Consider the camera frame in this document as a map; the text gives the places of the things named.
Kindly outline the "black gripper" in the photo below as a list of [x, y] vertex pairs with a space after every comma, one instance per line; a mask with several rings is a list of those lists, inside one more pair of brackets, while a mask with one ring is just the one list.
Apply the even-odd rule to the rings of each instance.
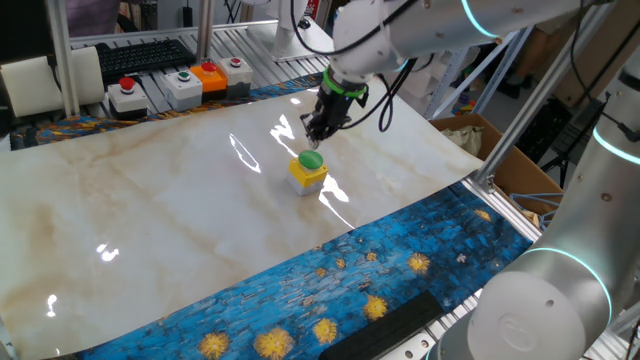
[[365, 87], [344, 93], [325, 87], [319, 89], [313, 112], [300, 116], [311, 150], [316, 150], [351, 120], [348, 110], [354, 100], [362, 106], [366, 104]]

